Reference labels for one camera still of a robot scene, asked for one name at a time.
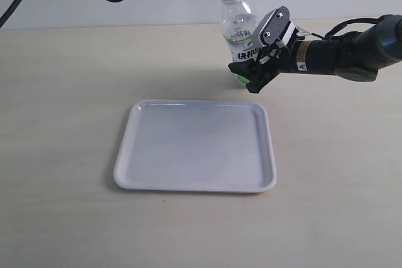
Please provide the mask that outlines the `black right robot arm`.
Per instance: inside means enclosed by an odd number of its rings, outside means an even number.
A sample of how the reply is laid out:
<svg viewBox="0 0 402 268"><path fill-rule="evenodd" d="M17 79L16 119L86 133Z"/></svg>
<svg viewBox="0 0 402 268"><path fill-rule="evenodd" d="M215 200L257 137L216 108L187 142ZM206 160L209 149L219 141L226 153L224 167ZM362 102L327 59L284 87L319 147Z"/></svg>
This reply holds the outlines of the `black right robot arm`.
<svg viewBox="0 0 402 268"><path fill-rule="evenodd" d="M317 40L299 37L294 30L287 45L265 46L256 60L230 63L229 70L257 94L281 73L373 82L380 69L400 61L401 16L387 14L344 21Z"/></svg>

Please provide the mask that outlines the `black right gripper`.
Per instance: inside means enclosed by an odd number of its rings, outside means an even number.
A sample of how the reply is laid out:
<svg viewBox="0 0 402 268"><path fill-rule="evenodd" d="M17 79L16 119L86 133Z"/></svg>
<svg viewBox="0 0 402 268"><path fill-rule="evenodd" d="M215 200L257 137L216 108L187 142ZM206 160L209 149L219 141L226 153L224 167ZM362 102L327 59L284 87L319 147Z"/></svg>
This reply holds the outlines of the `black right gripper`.
<svg viewBox="0 0 402 268"><path fill-rule="evenodd" d="M246 78L248 92L258 94L279 73L297 73L293 49L297 43L297 37L291 37L283 47L266 44L262 38L256 38L259 52L256 62L232 62L228 65L229 70L238 76Z"/></svg>

